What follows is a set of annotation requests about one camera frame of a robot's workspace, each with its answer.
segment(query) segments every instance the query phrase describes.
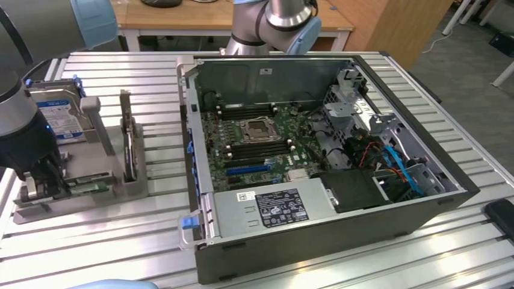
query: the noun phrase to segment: aluminum extrusion table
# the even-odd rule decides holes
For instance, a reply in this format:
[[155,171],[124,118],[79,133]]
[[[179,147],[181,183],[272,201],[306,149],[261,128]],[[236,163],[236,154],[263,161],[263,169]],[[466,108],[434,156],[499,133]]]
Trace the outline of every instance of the aluminum extrusion table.
[[[108,126],[120,117],[120,89],[132,91],[132,113],[144,125],[151,197],[16,225],[10,200],[21,182],[8,170],[0,182],[0,287],[55,289],[99,279],[141,279],[160,288],[197,289],[514,284],[514,245],[482,212],[491,200],[514,200],[512,176],[394,60],[375,52],[362,56],[482,189],[459,209],[404,237],[201,286],[193,253],[179,249],[176,232],[176,218],[188,212],[176,52],[80,52],[52,61],[47,79],[81,77],[87,95],[101,99]],[[382,112],[388,111],[372,89],[368,95]]]

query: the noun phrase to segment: gray drive holder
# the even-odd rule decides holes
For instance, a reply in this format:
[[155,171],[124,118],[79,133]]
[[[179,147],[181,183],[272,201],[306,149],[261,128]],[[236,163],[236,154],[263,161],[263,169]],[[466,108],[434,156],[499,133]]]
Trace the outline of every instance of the gray drive holder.
[[[71,195],[17,205],[13,220],[21,224],[103,207],[148,196],[143,128],[129,111],[129,92],[121,90],[120,126],[105,127],[97,97],[80,99],[80,111],[92,127],[84,128],[85,141],[60,145],[64,177]],[[22,189],[34,189],[30,178]]]

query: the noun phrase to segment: gray floor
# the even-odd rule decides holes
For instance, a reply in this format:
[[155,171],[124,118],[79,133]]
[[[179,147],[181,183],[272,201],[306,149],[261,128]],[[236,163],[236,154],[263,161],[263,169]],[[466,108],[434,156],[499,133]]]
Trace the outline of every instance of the gray floor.
[[[432,40],[450,20],[447,14]],[[502,89],[490,85],[514,61],[488,45],[494,33],[476,23],[458,25],[452,35],[419,56],[410,70],[442,99],[451,116],[514,173],[514,76]]]

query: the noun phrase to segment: motherboard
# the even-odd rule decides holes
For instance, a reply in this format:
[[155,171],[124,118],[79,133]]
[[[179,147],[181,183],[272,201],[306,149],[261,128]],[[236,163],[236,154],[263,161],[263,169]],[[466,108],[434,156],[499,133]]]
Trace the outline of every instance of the motherboard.
[[215,192],[308,178],[330,166],[299,104],[217,107],[203,113]]

